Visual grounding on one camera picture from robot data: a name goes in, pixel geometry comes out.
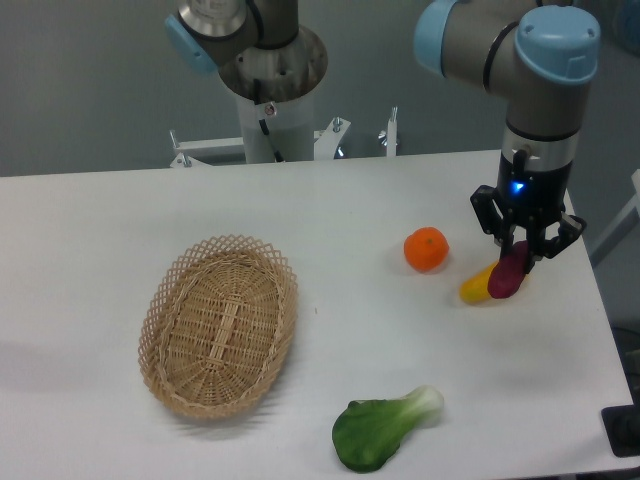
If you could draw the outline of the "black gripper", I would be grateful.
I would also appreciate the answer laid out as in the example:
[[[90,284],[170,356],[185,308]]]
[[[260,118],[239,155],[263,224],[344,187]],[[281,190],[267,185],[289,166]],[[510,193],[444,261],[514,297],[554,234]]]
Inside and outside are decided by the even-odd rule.
[[[541,259],[567,249],[586,229],[584,219],[562,212],[571,169],[569,162],[549,171],[515,172],[513,162],[502,155],[496,188],[481,185],[470,197],[481,229],[500,247],[501,258],[513,247],[515,226],[525,228],[526,274]],[[546,229],[555,223],[557,235],[547,239]]]

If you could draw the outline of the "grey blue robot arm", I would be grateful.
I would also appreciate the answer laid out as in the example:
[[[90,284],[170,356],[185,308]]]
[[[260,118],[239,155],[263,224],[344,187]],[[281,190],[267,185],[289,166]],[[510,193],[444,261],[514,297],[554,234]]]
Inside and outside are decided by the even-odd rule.
[[[296,2],[183,1],[165,30],[192,69],[218,74],[243,101],[248,161],[311,158],[309,124],[280,114],[327,70],[325,47],[300,24]],[[416,24],[423,68],[507,101],[497,183],[471,198],[502,264],[529,272],[585,229],[564,195],[599,45],[598,21],[569,1],[434,1]]]

